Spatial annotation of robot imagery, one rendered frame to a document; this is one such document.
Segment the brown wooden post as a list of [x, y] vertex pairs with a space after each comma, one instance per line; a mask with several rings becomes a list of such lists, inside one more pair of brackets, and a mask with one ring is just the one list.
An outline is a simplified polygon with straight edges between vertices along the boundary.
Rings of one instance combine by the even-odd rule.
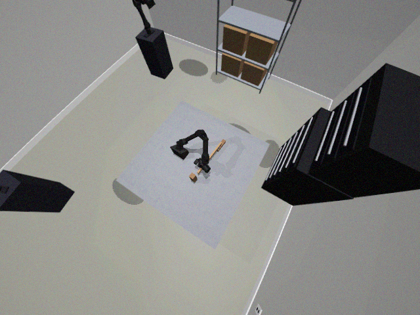
[[[219, 151], [219, 150], [222, 148], [222, 146], [224, 145], [224, 143], [225, 143], [226, 141], [223, 139], [221, 142], [222, 142], [222, 145], [218, 148], [218, 150], [217, 150], [217, 151]], [[197, 181], [197, 176], [196, 176], [195, 174], [191, 173], [189, 177], [190, 177], [190, 179], [191, 179], [193, 182], [196, 182], [196, 181]]]

